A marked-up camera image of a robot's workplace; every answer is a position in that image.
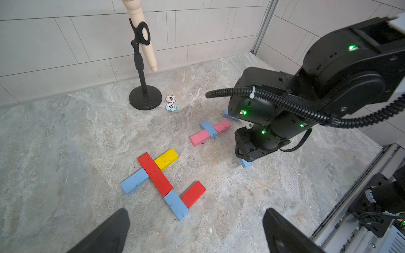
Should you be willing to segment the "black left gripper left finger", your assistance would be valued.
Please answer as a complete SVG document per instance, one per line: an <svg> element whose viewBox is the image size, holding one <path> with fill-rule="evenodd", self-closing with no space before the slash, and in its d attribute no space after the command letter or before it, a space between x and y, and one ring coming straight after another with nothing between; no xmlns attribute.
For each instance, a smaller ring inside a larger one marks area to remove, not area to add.
<svg viewBox="0 0 405 253"><path fill-rule="evenodd" d="M121 208L70 249L68 253L122 253L129 227L128 212Z"/></svg>

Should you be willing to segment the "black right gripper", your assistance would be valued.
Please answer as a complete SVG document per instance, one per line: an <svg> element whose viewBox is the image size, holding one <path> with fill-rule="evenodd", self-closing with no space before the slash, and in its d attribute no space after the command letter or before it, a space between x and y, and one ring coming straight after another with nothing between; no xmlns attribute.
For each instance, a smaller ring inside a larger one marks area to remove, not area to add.
<svg viewBox="0 0 405 253"><path fill-rule="evenodd" d="M247 162L276 152L291 143L289 139L278 136L269 126L246 127L235 131L235 155Z"/></svg>

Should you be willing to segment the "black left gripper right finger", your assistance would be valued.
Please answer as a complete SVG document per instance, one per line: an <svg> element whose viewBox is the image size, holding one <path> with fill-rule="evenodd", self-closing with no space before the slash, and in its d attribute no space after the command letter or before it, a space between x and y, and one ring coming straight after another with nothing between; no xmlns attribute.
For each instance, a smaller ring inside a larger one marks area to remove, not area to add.
<svg viewBox="0 0 405 253"><path fill-rule="evenodd" d="M270 253L323 253L275 209L266 210L263 227Z"/></svg>

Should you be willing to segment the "pink block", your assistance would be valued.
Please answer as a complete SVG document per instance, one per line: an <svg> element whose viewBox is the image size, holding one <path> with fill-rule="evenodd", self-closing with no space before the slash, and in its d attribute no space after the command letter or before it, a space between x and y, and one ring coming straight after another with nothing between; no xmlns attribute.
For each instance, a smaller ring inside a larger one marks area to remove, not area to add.
<svg viewBox="0 0 405 253"><path fill-rule="evenodd" d="M222 134L226 130L231 128L231 123L228 120L223 120L220 123L217 123L214 125L215 130L218 132L218 134Z"/></svg>
<svg viewBox="0 0 405 253"><path fill-rule="evenodd" d="M202 144L203 142L209 140L211 138L211 135L208 133L207 130L202 130L194 135L192 135L189 140L191 142L191 144L196 147L200 144Z"/></svg>

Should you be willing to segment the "red stem block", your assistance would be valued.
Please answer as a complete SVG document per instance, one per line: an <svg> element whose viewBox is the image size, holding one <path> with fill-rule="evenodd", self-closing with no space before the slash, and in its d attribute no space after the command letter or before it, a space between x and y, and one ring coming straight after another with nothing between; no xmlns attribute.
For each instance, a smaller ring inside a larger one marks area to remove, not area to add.
<svg viewBox="0 0 405 253"><path fill-rule="evenodd" d="M155 163L155 161L151 158L149 153L145 153L142 156L140 156L138 158L138 161L148 176L151 176L155 172L160 171L160 168Z"/></svg>

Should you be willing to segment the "yellow block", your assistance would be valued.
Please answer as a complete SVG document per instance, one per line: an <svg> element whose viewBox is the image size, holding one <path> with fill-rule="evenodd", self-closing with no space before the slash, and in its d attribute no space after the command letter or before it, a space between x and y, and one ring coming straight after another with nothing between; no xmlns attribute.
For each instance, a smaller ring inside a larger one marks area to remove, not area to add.
<svg viewBox="0 0 405 253"><path fill-rule="evenodd" d="M156 165L159 167L161 171L164 171L167 167L169 167L172 163L174 163L179 158L178 153L174 149L169 149L160 157L155 159Z"/></svg>

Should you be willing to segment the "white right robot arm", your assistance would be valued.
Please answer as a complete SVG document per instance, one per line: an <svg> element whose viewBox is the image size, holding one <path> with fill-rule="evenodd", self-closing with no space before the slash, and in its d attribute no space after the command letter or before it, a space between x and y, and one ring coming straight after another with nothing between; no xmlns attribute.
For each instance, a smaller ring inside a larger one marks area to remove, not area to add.
<svg viewBox="0 0 405 253"><path fill-rule="evenodd" d="M354 113L386 102L405 76L405 31L399 18L374 18L316 41L296 74L247 68L230 92L229 114L246 122L236 130L236 156L248 162L275 151L314 125L355 129L405 109L400 96L367 116Z"/></svg>

